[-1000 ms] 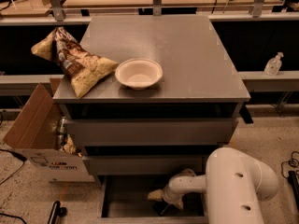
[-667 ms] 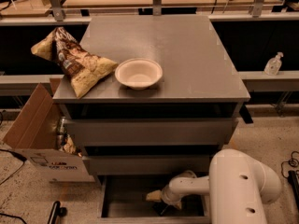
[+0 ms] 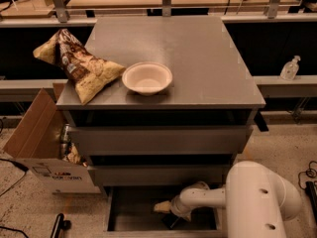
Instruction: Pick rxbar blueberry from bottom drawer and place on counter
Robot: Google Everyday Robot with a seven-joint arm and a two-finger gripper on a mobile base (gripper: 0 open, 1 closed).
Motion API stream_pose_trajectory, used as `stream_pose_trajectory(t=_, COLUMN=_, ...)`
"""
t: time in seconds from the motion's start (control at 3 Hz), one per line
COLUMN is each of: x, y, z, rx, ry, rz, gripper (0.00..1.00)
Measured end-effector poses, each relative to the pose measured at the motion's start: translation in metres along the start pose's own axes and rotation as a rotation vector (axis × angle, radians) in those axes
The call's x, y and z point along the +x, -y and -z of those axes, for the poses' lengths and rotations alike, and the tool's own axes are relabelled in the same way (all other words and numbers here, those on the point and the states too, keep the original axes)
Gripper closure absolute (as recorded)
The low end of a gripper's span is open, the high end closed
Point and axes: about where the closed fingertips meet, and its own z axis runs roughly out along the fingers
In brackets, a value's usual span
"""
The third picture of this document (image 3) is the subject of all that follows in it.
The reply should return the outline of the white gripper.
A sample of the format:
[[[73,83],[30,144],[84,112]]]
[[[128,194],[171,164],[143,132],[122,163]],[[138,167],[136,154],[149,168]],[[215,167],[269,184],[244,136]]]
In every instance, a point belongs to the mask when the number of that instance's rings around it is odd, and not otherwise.
[[[191,222],[191,208],[183,204],[180,196],[175,196],[172,201],[159,202],[154,206],[154,212],[169,214],[172,212],[174,215],[182,218],[187,222]]]

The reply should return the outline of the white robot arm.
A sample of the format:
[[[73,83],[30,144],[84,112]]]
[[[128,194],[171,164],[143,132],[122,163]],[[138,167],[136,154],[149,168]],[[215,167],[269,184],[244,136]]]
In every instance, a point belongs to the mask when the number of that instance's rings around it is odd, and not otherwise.
[[[154,211],[172,226],[191,220],[193,210],[216,207],[226,210],[228,238],[287,238],[284,223],[301,209],[297,188],[267,167],[251,161],[234,164],[220,188],[198,181],[171,200],[157,203]]]

